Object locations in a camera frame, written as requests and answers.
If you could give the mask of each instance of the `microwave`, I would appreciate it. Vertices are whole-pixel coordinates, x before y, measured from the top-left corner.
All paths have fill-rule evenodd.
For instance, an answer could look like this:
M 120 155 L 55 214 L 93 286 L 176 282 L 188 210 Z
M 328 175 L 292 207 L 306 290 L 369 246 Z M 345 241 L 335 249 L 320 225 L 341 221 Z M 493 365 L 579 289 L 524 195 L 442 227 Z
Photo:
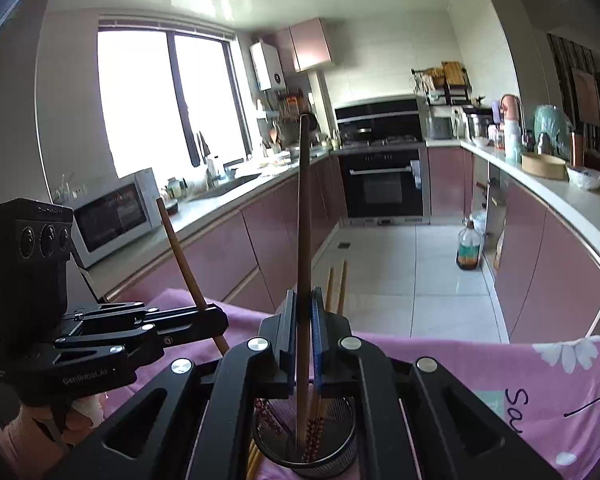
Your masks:
M 142 235 L 160 227 L 160 196 L 154 170 L 106 180 L 66 205 L 74 210 L 74 259 L 86 269 Z

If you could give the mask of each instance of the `tile floor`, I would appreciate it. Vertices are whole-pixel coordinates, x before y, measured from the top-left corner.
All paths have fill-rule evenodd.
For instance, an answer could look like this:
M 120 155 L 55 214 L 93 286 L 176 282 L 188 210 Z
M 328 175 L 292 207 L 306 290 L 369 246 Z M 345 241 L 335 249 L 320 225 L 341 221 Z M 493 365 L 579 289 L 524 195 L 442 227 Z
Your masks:
M 342 260 L 347 259 L 345 315 L 363 332 L 501 342 L 500 306 L 480 268 L 456 265 L 461 226 L 343 228 L 313 269 L 326 291 L 335 267 L 333 308 Z M 339 248 L 348 242 L 349 248 Z

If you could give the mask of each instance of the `oven handle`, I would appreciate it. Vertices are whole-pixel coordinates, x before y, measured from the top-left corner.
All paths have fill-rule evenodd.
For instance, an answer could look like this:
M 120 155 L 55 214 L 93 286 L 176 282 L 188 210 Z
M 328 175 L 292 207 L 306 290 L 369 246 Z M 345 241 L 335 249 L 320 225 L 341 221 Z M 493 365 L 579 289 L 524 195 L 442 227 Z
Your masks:
M 383 168 L 382 170 L 349 170 L 352 175 L 372 175 L 376 173 L 411 173 L 413 168 L 407 166 L 405 168 Z

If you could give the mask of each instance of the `camera lens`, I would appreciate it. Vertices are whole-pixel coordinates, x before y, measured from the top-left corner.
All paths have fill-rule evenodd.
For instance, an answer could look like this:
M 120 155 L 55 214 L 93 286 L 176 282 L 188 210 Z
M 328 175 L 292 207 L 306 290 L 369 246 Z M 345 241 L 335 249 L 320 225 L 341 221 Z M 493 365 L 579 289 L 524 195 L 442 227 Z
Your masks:
M 33 229 L 27 227 L 20 235 L 20 254 L 23 258 L 29 258 L 33 254 L 33 249 L 36 247 L 36 235 L 33 234 Z
M 45 225 L 40 234 L 40 252 L 45 258 L 51 256 L 54 252 L 54 241 L 56 240 L 56 230 L 52 225 Z
M 69 231 L 62 229 L 60 233 L 60 250 L 64 251 L 69 244 Z

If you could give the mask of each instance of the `silver screw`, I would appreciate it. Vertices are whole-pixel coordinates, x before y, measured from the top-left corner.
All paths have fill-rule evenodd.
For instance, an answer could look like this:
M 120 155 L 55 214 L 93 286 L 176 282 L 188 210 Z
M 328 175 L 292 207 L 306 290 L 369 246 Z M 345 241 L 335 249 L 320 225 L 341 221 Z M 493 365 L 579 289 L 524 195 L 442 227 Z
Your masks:
M 175 374 L 185 374 L 191 370 L 191 361 L 188 359 L 176 359 L 171 363 L 171 371 Z
M 340 346 L 345 350 L 358 350 L 362 346 L 362 341 L 352 335 L 342 338 Z
M 269 341 L 267 341 L 263 337 L 254 337 L 252 339 L 249 339 L 247 346 L 254 352 L 260 352 L 262 350 L 267 349 L 267 347 L 269 346 Z
M 436 371 L 436 369 L 438 368 L 438 363 L 435 361 L 435 359 L 432 359 L 431 357 L 421 357 L 416 362 L 416 366 L 419 370 L 430 374 Z

